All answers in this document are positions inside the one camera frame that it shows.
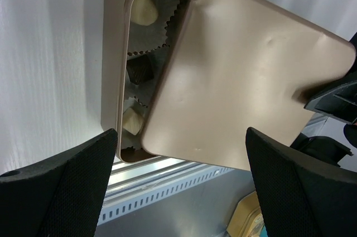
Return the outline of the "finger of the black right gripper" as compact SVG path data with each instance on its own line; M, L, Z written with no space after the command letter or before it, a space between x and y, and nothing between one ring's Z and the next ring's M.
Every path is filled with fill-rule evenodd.
M306 110L356 124L356 76L344 76L312 96Z

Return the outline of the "white chocolate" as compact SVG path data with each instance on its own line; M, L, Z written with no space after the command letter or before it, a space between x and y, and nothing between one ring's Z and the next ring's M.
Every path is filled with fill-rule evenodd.
M152 0L134 0L131 8L131 22L149 26L158 19L158 10Z
M123 113L122 128L134 136L136 136L141 130L143 122L144 117L131 107Z

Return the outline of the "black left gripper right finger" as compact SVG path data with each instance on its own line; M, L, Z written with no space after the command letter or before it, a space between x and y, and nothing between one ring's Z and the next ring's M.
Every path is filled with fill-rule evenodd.
M245 146L268 236L356 236L356 172L252 127Z

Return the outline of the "beige tin lid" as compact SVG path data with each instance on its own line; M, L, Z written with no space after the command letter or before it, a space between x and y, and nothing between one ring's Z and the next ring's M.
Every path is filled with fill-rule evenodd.
M353 45L266 0L190 0L141 133L155 155L249 170L253 127L290 145L304 93L343 77Z

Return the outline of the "dark square chocolate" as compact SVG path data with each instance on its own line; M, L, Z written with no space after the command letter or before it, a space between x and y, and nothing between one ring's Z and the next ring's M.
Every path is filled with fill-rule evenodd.
M130 82L135 85L140 85L154 79L154 72L148 55L129 59L126 69Z

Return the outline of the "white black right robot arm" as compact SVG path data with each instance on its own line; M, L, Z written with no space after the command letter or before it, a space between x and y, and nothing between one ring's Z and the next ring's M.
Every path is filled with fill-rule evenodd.
M344 136L356 147L356 63L341 79L309 93L304 108L345 123ZM353 155L350 148L331 137L308 137L303 133L291 148L336 167L346 155Z

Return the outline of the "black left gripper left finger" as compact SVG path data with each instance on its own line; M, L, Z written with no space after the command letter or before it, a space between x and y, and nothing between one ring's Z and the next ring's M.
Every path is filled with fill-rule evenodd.
M117 149L104 133L1 175L1 236L94 236Z

